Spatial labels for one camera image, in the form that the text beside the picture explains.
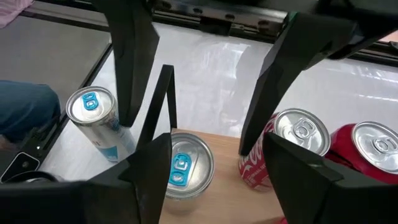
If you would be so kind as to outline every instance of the coca-cola logo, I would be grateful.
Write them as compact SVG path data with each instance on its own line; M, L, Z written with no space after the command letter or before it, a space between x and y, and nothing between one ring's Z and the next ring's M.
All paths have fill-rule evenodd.
M262 135L260 135L259 139L257 140L256 144L250 151L249 155L246 157L241 157L239 159L239 170L241 171L242 177L244 177L244 174L247 171L249 171L252 167L257 165L259 161L261 161L261 155L262 155L261 151L262 151Z

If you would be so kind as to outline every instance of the blue pull tab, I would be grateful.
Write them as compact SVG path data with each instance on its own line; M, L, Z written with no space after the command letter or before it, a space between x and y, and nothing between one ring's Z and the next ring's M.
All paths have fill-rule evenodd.
M188 175L191 169L192 160L186 153L178 153L172 161L169 183L185 187L188 184Z
M83 105L86 110L93 110L98 107L98 100L94 92L86 93L81 98L83 99Z

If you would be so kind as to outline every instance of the can rim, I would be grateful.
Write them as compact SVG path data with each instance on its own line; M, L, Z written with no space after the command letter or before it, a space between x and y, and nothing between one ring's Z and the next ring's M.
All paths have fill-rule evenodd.
M82 95L82 93L88 92L88 91L95 91L95 90L100 90L100 91L103 91L103 92L109 94L109 95L110 95L110 98L111 98L111 106L109 107L109 109L108 109L107 111L105 111L105 112L103 113L102 116L99 116L98 119L95 119L95 120L92 120L92 121L82 121L82 120L80 120L80 119L77 119L77 118L73 115L73 113L72 113L73 103L76 101L76 99L77 99L79 96ZM76 92L74 92L74 93L69 97L69 99L68 99L68 101L67 101L67 104L66 104L66 109L65 109L65 110L67 111L68 117L69 117L73 122L80 123L80 124L90 124L90 123L97 122L97 121L103 119L104 117L106 117L106 115L109 113L109 111L111 111L112 108L114 107L114 104L115 104L115 99L114 99L112 93L111 93L109 90L103 88L102 86L86 86L86 87L83 87L83 88L77 90Z
M166 194L165 196L167 198L171 198L171 199L189 199L189 198L194 198L197 197L199 195L201 195L210 185L211 181L213 180L213 176L214 176L214 172L215 172L215 161L214 161L214 157L213 157L213 153L211 152L209 146L206 144L206 142L204 140L202 140L201 138L199 138L198 136L194 135L194 134L190 134L190 133L172 133L171 137L179 137L179 136L183 136L185 138L190 138L194 141L196 141L197 143L199 143L207 152L207 155L210 159L210 171L208 174L208 177L206 179L206 181L202 184L202 186L198 187L197 189L192 190L191 192L185 192L185 193L178 193L176 191L170 190L169 188L166 189Z
M285 115L287 113L291 113L291 112L296 112L296 113L300 113L300 114L304 114L305 116L308 116L319 127L321 135L323 136L323 139L325 140L325 146L323 147L323 149L320 152L315 152L315 153L317 153L319 156L324 156L330 149L331 139L330 139L330 135L329 135L328 129L326 128L325 124L323 124L323 122L319 118L317 118L314 114L312 114L306 110L299 109L299 108L286 109L286 110L283 110L278 113L278 115L276 116L276 118L274 120L274 127L277 127L277 123L279 122L280 118L283 115ZM277 128L274 128L274 131L275 131L275 134L280 136L280 131Z
M397 171L397 172L392 172L392 171L390 171L390 170L383 169L382 167L377 166L377 165L374 163L374 161L373 161L370 157L368 157L368 155L366 154L366 152L360 147L360 145L358 144L358 142L357 142L357 140L356 140L356 138L355 138L355 132L356 132L361 126L364 126L364 125L377 126L377 127L381 128L381 129L387 131L388 133L390 133L392 136L394 136L394 137L397 138L397 139L398 139L398 134L397 134L394 130L392 130L391 128L385 126L384 124L381 124L381 123L378 123L378 122L375 122L375 121L363 121L363 122L360 122L360 123L358 123L358 124L355 124L355 126L353 127L353 130L351 131L351 140L352 140L352 142L354 143L354 145L355 145L355 147L357 148L357 150L359 151L359 154L360 154L364 159L366 159L366 161L368 161L370 164L372 164L372 166L374 166L374 167L376 167L376 168L378 168L378 169L380 169L380 170L383 170L384 172L387 172L387 173L390 173L390 174L398 174L398 171Z

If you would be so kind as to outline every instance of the pull tab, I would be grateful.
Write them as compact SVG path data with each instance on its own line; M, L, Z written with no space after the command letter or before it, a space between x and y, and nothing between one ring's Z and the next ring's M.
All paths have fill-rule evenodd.
M317 131L315 124L309 119L300 119L293 126L293 133L300 139L309 138Z
M83 100L83 106L86 110L94 110L98 107L98 100L94 92L86 93L81 96L81 98Z
M188 175L192 166L191 157L186 153L178 153L172 161L169 183L185 187L188 184Z
M383 154L398 153L397 144L389 137L373 139L372 145L377 151Z

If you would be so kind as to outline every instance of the can lid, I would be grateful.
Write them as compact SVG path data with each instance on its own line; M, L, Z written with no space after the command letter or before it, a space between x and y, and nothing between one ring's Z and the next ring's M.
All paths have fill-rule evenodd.
M214 174L214 158L207 144L188 133L172 134L172 163L166 196L190 198L201 194Z
M383 124L366 121L357 124L351 133L359 153L372 165L391 174L398 174L398 134Z
M92 123L104 118L115 103L109 90L100 86L88 86L69 97L67 115L77 123Z
M330 148L330 135L325 125L308 111L292 108L281 111L274 121L275 133L320 156Z

